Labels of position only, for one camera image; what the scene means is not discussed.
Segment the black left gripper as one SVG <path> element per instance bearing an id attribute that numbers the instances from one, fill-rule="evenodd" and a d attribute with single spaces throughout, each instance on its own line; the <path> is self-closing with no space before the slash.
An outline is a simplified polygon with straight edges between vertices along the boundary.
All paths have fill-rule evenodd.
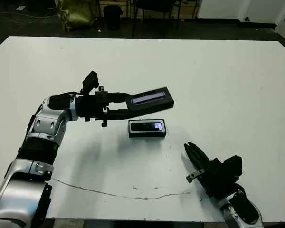
<path id="1" fill-rule="evenodd" d="M 123 103 L 131 95 L 128 93 L 108 93 L 103 86 L 98 87 L 93 95 L 92 88 L 81 89 L 81 96 L 76 100 L 76 113 L 83 117 L 86 122 L 91 118 L 102 120 L 102 127 L 107 127 L 107 120 L 126 120 L 133 116 L 128 109 L 108 110 L 109 103 Z"/>

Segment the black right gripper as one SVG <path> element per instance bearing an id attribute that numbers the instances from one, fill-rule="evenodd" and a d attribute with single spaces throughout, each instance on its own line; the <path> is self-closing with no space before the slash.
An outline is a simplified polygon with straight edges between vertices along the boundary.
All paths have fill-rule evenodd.
<path id="1" fill-rule="evenodd" d="M 198 179 L 209 197 L 222 199 L 236 192 L 235 176 L 226 169 L 217 158 L 210 161 L 208 156 L 196 144 L 184 144 L 185 152 L 197 169 L 186 177 L 189 183 Z"/>

